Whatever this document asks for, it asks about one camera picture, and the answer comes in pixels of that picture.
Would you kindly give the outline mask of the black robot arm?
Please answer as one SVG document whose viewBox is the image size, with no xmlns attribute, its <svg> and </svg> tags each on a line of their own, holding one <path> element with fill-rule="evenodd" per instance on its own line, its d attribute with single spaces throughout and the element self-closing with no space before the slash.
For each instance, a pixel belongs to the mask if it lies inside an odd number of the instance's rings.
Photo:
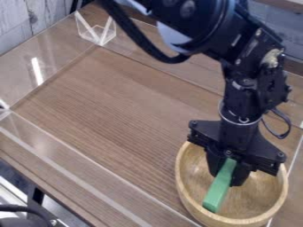
<svg viewBox="0 0 303 227">
<path fill-rule="evenodd" d="M 263 116 L 287 102 L 291 87 L 280 37 L 250 15 L 236 0 L 147 0 L 145 13 L 157 21 L 164 42 L 185 56 L 201 53 L 220 62 L 224 97 L 217 121 L 189 121 L 188 141 L 205 150 L 212 176 L 235 160 L 231 185 L 254 171 L 276 175 L 284 153 L 266 140 Z"/>
</svg>

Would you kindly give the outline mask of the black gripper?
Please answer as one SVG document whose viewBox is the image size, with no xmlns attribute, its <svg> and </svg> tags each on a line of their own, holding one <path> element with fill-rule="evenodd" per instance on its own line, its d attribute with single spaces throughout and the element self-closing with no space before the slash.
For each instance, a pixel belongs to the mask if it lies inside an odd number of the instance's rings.
<svg viewBox="0 0 303 227">
<path fill-rule="evenodd" d="M 259 130 L 263 115 L 238 116 L 219 111 L 219 121 L 191 120 L 187 141 L 205 152 L 208 170 L 216 176 L 224 161 L 236 161 L 229 186 L 242 186 L 250 174 L 262 171 L 276 176 L 287 156 Z"/>
</svg>

